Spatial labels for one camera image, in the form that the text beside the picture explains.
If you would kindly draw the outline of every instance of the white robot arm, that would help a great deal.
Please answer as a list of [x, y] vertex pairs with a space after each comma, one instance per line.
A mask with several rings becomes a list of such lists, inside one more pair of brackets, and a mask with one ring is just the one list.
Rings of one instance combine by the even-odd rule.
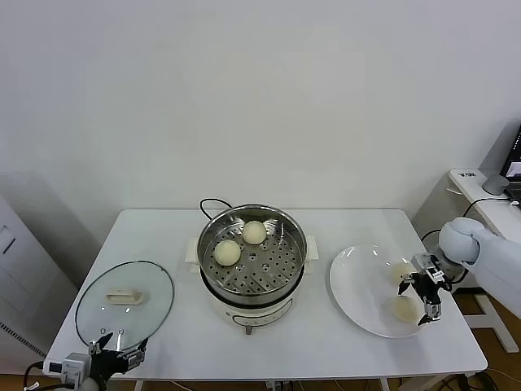
[[471, 271], [485, 291], [521, 318], [521, 244], [465, 217], [443, 226], [439, 244], [451, 262]]
[[485, 291], [521, 318], [521, 244], [494, 235], [480, 222], [458, 217], [446, 223], [439, 245], [431, 253], [414, 255], [412, 263], [418, 273], [401, 276], [398, 294], [413, 286], [426, 312], [419, 324], [440, 319], [438, 291], [450, 291], [454, 275], [463, 269], [471, 271]]

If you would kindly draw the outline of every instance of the white wall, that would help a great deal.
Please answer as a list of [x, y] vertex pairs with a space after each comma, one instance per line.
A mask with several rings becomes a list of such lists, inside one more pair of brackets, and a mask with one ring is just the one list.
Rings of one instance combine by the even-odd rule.
[[0, 191], [76, 280], [94, 255], [71, 243], [95, 253], [126, 208], [221, 196], [412, 215], [519, 116], [520, 12], [514, 0], [2, 1]]

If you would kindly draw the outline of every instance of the lid handle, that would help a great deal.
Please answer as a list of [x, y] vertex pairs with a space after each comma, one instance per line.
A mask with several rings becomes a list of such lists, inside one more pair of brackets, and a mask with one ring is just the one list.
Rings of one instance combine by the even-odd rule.
[[111, 304], [138, 305], [143, 302], [143, 293], [134, 288], [110, 288], [106, 296]]

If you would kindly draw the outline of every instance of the white desk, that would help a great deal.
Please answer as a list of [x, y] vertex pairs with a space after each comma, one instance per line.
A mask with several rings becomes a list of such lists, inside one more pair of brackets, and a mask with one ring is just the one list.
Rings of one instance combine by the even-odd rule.
[[128, 260], [161, 264], [173, 277], [173, 308], [151, 337], [146, 361], [122, 376], [156, 380], [307, 380], [429, 376], [481, 371], [487, 361], [453, 298], [443, 317], [416, 336], [393, 340], [359, 328], [326, 290], [335, 255], [353, 244], [392, 246], [403, 257], [424, 251], [400, 210], [289, 210], [317, 241], [320, 261], [282, 319], [246, 336], [214, 313], [199, 275], [183, 260], [186, 244], [206, 223], [199, 210], [126, 210], [120, 214], [70, 309], [49, 355], [60, 362], [86, 352], [74, 327], [85, 289], [104, 271]]
[[[487, 177], [478, 169], [451, 169], [449, 178], [461, 193], [474, 202], [480, 198], [508, 198], [506, 194], [490, 195], [482, 186]], [[508, 202], [481, 201], [474, 205], [483, 219], [505, 239], [521, 243], [521, 209]]]

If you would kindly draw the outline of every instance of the glass lid rim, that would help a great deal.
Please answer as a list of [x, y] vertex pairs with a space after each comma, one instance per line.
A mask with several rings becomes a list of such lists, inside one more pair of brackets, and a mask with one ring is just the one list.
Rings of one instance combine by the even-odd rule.
[[[166, 275], [169, 277], [169, 281], [170, 281], [170, 286], [172, 288], [172, 300], [170, 301], [170, 306], [168, 308], [168, 311], [166, 313], [166, 315], [164, 316], [163, 320], [161, 320], [160, 324], [157, 326], [157, 328], [152, 332], [152, 334], [150, 334], [147, 338], [150, 338], [151, 336], [153, 336], [159, 329], [160, 327], [163, 325], [164, 321], [166, 320], [166, 318], [168, 317], [169, 313], [170, 313], [170, 310], [172, 309], [172, 305], [173, 305], [173, 301], [175, 299], [175, 285], [173, 283], [173, 279], [172, 279], [172, 276], [170, 275], [170, 273], [162, 266], [162, 265], [159, 265], [155, 262], [152, 262], [152, 261], [145, 261], [145, 260], [136, 260], [136, 261], [127, 261], [127, 262], [123, 262], [123, 263], [120, 263], [118, 265], [115, 265], [113, 267], [111, 267], [109, 270], [105, 271], [104, 273], [102, 273], [101, 275], [98, 276], [98, 278], [96, 278], [92, 283], [90, 283], [90, 285], [87, 287], [87, 289], [83, 292], [83, 294], [81, 295], [81, 298], [80, 300], [78, 301], [78, 305], [76, 306], [76, 310], [74, 311], [74, 328], [76, 328], [76, 334], [78, 335], [78, 337], [80, 338], [81, 342], [83, 342], [83, 344], [85, 344], [86, 346], [89, 346], [89, 343], [90, 342], [86, 342], [83, 337], [81, 336], [80, 334], [80, 331], [78, 330], [78, 322], [77, 322], [77, 319], [78, 319], [78, 310], [80, 309], [80, 304], [81, 302], [83, 301], [83, 299], [85, 298], [85, 295], [87, 294], [87, 292], [94, 286], [95, 283], [97, 283], [104, 275], [110, 273], [111, 271], [113, 271], [114, 269], [117, 269], [118, 267], [122, 267], [122, 266], [125, 266], [125, 265], [129, 265], [129, 264], [138, 264], [138, 263], [149, 263], [151, 265], [154, 265], [154, 266], [157, 266], [160, 268], [161, 271], [163, 271], [164, 273], [166, 273]], [[128, 346], [124, 349], [121, 349], [119, 351], [121, 352], [124, 352], [128, 349], [132, 349], [134, 346], [137, 346], [139, 345], [141, 342], [137, 342], [136, 344], [132, 345], [132, 346]]]

